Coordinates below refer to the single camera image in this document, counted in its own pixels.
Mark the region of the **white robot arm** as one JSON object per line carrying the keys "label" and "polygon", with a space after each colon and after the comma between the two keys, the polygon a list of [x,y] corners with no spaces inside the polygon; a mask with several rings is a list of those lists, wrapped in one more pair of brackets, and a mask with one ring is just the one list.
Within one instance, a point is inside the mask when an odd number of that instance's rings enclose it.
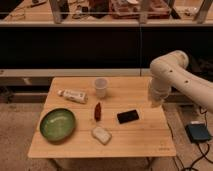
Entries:
{"label": "white robot arm", "polygon": [[174,87],[213,114],[213,82],[188,72],[188,64],[187,54],[180,50],[154,59],[150,63],[148,99],[153,107],[160,106]]}

